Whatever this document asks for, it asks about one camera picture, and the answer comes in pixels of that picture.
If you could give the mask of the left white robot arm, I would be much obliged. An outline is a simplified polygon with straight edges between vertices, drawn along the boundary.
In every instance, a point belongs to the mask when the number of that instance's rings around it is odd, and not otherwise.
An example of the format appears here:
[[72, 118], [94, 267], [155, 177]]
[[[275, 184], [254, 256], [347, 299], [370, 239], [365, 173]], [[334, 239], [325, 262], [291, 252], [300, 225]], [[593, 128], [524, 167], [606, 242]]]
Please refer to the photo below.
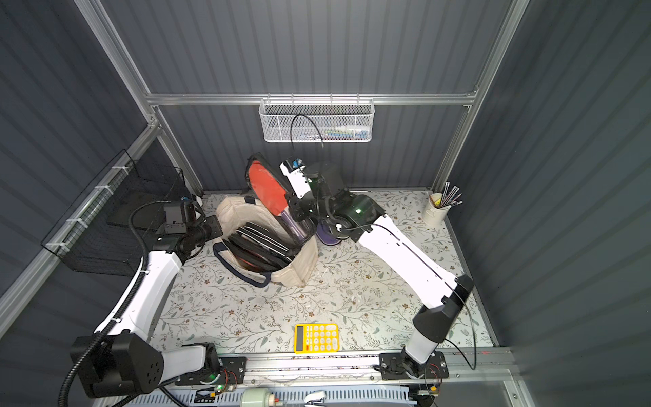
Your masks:
[[171, 288], [185, 262], [221, 237], [216, 216], [201, 203], [160, 201], [165, 215], [153, 244], [146, 244], [133, 218], [128, 227], [142, 249], [142, 260], [128, 287], [95, 332], [78, 337], [71, 349], [73, 366], [59, 390], [58, 404], [69, 404], [76, 379], [90, 398], [121, 396], [130, 402], [181, 376], [214, 381], [221, 364], [213, 344], [191, 344], [160, 352], [150, 343]]

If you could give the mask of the red ping pong paddle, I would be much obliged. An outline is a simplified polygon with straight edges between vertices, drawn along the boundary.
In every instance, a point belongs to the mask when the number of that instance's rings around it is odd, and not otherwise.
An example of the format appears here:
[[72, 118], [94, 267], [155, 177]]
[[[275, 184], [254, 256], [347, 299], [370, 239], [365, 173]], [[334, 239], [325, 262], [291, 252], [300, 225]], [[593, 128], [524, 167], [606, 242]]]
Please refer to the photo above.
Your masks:
[[314, 234], [314, 226], [300, 208], [290, 181], [261, 153], [249, 157], [245, 179], [256, 197], [271, 212], [296, 244], [304, 244]]

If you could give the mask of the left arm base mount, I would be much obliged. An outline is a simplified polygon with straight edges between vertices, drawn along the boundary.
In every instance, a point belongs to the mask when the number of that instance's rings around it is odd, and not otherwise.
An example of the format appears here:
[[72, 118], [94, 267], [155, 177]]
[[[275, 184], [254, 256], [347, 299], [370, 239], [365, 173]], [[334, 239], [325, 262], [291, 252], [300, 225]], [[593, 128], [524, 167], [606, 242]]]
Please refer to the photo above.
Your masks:
[[176, 386], [237, 386], [243, 384], [248, 359], [246, 357], [217, 357], [202, 370], [180, 376]]

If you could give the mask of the purple round case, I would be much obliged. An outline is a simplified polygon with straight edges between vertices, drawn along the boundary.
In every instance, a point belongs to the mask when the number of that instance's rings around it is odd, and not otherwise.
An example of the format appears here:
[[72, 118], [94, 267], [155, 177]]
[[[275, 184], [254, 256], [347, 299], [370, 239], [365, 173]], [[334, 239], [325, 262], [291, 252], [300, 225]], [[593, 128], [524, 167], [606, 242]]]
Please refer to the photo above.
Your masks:
[[341, 239], [333, 236], [330, 229], [321, 223], [317, 226], [315, 235], [325, 246], [336, 246], [341, 242]]

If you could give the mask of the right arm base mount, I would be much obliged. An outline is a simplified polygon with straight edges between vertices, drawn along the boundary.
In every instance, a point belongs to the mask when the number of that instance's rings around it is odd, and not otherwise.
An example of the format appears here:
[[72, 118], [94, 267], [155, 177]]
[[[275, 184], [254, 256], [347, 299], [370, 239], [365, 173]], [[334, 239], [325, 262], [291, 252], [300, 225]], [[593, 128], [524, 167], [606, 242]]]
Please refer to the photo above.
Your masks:
[[383, 380], [402, 379], [447, 379], [449, 369], [443, 352], [434, 350], [426, 363], [419, 364], [404, 351], [381, 353], [373, 369]]

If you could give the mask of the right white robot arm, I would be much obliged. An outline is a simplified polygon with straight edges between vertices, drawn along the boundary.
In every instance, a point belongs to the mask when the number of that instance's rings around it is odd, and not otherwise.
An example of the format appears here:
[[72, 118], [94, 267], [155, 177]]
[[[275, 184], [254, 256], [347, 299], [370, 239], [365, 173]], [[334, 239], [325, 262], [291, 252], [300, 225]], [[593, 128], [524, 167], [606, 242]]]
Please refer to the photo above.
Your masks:
[[291, 187], [287, 200], [292, 215], [313, 220], [324, 243], [350, 239], [373, 252], [417, 294], [422, 307], [402, 354], [406, 370], [422, 370], [466, 306], [475, 286], [472, 279], [439, 266], [375, 200], [349, 191], [337, 169], [322, 163], [306, 166], [300, 159], [285, 160], [280, 169]]

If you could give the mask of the floral canvas tote bag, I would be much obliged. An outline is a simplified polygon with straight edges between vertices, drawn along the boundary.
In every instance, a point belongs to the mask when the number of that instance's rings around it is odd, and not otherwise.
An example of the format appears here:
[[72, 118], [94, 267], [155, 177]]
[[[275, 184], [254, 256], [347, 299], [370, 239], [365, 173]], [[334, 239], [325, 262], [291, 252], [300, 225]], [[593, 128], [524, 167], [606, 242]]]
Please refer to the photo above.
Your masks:
[[233, 276], [255, 288], [306, 286], [317, 265], [316, 237], [294, 241], [257, 198], [226, 197], [215, 215], [222, 235], [213, 254]]

